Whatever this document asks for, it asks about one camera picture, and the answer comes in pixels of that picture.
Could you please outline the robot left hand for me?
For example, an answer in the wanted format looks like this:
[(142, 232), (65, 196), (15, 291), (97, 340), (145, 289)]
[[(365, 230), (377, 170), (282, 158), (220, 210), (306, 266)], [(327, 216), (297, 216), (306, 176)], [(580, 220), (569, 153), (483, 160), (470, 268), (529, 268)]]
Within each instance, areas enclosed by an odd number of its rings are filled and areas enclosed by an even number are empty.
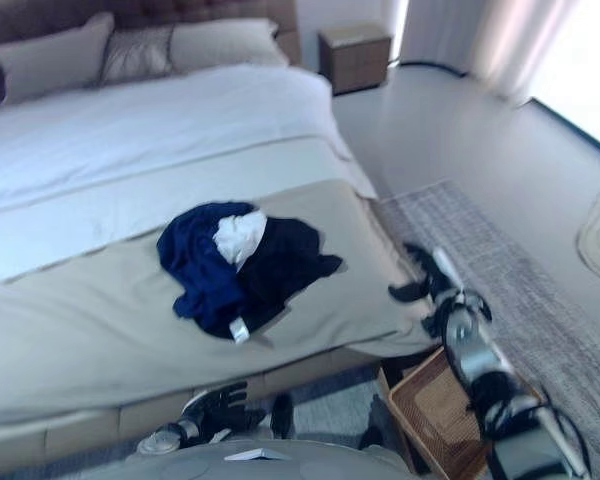
[(190, 399), (181, 418), (197, 428), (197, 437), (210, 441), (225, 430), (244, 433), (254, 430), (266, 417), (262, 408), (246, 407), (247, 383), (233, 383), (215, 390), (205, 390)]

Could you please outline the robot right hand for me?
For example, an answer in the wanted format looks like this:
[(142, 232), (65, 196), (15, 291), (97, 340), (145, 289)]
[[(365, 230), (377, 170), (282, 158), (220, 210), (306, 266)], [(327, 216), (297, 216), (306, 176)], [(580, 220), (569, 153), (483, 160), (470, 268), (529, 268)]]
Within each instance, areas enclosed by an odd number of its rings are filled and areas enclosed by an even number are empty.
[(402, 286), (388, 287), (391, 298), (400, 303), (411, 303), (429, 297), (435, 306), (432, 314), (421, 321), (431, 338), (442, 337), (448, 318), (457, 308), (460, 289), (436, 263), (434, 256), (423, 247), (413, 243), (403, 243), (406, 254), (423, 273), (420, 280)]

